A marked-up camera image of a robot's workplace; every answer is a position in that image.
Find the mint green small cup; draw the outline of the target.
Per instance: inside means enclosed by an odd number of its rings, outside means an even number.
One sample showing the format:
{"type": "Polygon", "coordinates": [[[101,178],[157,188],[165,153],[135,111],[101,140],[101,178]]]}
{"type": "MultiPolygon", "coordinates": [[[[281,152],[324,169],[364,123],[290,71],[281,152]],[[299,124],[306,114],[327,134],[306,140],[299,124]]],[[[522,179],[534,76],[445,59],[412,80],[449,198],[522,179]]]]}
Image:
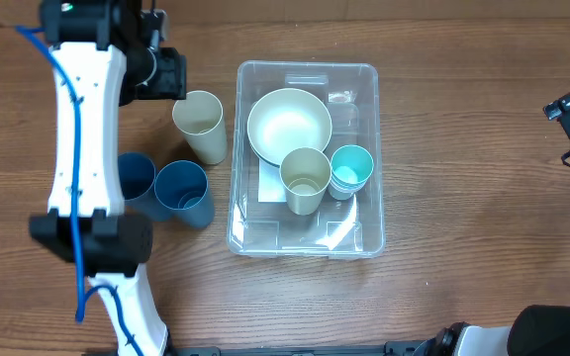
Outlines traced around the mint green small cup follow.
{"type": "Polygon", "coordinates": [[[348,186],[361,185],[368,181],[374,170],[370,152],[355,144],[337,149],[331,159],[332,177],[348,186]]]}

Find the light blue small cup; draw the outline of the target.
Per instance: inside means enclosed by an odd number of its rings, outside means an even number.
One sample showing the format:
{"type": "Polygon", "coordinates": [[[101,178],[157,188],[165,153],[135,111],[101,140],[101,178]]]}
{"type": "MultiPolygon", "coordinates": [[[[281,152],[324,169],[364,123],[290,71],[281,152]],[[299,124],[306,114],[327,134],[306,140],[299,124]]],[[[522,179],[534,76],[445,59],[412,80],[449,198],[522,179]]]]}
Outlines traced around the light blue small cup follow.
{"type": "Polygon", "coordinates": [[[340,191],[342,193],[353,194],[353,193],[359,191],[360,189],[362,189],[365,184],[366,184],[366,181],[364,181],[363,183],[359,183],[359,184],[346,183],[346,182],[340,180],[335,175],[332,175],[332,178],[331,178],[331,186],[334,189],[336,189],[337,191],[340,191]]]}

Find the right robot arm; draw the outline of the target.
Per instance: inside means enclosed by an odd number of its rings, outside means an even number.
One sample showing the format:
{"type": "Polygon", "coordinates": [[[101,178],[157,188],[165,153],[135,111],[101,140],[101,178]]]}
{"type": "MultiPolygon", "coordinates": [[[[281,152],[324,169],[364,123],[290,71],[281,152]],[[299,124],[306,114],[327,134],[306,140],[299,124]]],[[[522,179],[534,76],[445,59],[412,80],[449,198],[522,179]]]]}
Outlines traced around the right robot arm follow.
{"type": "MultiPolygon", "coordinates": [[[[570,93],[543,109],[550,121],[560,123],[570,140],[570,93]]],[[[570,150],[561,156],[570,168],[570,150]]],[[[511,326],[485,328],[457,322],[423,342],[417,355],[570,355],[570,305],[525,308],[511,326]]]]}

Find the tall dark blue cup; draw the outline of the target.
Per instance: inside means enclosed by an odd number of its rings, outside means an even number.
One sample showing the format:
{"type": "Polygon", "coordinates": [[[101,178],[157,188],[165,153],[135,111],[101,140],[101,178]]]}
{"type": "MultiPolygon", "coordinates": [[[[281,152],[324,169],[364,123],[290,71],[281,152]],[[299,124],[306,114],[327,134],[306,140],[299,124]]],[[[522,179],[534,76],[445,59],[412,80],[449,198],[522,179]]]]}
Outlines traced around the tall dark blue cup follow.
{"type": "Polygon", "coordinates": [[[171,211],[155,196],[157,168],[145,154],[126,152],[118,156],[118,170],[125,205],[154,222],[172,217],[171,211]]]}

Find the cream bowl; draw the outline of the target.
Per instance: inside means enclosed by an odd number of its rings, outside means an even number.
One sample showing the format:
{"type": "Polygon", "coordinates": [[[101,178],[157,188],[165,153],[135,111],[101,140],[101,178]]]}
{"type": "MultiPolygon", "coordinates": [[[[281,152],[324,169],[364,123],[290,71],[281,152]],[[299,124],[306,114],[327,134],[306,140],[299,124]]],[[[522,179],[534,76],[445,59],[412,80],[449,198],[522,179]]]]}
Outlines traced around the cream bowl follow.
{"type": "Polygon", "coordinates": [[[333,120],[328,107],[314,94],[282,88],[253,105],[246,133],[250,146],[281,165],[284,157],[297,148],[325,150],[333,135],[333,120]]]}

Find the dark blue bowl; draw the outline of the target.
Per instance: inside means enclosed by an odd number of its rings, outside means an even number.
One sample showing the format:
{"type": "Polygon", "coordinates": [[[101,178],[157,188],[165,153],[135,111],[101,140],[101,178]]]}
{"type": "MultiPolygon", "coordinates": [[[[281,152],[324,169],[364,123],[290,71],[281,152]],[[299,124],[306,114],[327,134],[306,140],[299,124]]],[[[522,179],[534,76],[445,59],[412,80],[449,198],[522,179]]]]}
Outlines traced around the dark blue bowl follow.
{"type": "Polygon", "coordinates": [[[254,154],[259,158],[259,160],[261,160],[262,162],[264,162],[264,163],[266,163],[266,164],[268,164],[268,165],[270,165],[270,166],[273,166],[273,167],[277,167],[277,168],[280,167],[280,164],[279,164],[279,163],[274,163],[274,162],[269,161],[267,158],[263,157],[253,146],[251,146],[251,149],[252,149],[253,153],[254,153],[254,154]]]}

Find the tall beige cup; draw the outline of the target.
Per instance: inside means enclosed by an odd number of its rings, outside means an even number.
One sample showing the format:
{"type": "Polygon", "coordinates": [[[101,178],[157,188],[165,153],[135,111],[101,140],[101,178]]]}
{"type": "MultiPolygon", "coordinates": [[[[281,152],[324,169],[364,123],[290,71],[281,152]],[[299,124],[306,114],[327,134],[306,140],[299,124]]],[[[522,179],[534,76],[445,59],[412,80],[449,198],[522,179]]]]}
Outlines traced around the tall beige cup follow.
{"type": "Polygon", "coordinates": [[[307,216],[319,207],[330,184],[332,169],[322,151],[301,147],[285,156],[279,175],[288,208],[296,215],[307,216]]]}
{"type": "Polygon", "coordinates": [[[177,100],[172,120],[197,157],[205,164],[215,165],[228,154],[224,109],[214,94],[196,90],[177,100]]]}

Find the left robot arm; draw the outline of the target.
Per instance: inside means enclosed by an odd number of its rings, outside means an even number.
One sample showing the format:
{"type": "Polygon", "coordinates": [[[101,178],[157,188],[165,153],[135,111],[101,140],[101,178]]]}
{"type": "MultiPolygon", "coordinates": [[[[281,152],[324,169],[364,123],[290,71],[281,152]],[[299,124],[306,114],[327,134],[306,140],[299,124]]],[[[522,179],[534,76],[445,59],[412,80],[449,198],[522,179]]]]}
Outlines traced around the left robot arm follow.
{"type": "Polygon", "coordinates": [[[152,223],[129,214],[118,168],[119,110],[135,100],[182,100],[186,59],[164,45],[166,14],[139,1],[44,0],[40,25],[20,27],[52,68],[56,160],[47,211],[31,238],[75,269],[77,308],[99,296],[121,355],[171,355],[150,289],[152,223]]]}

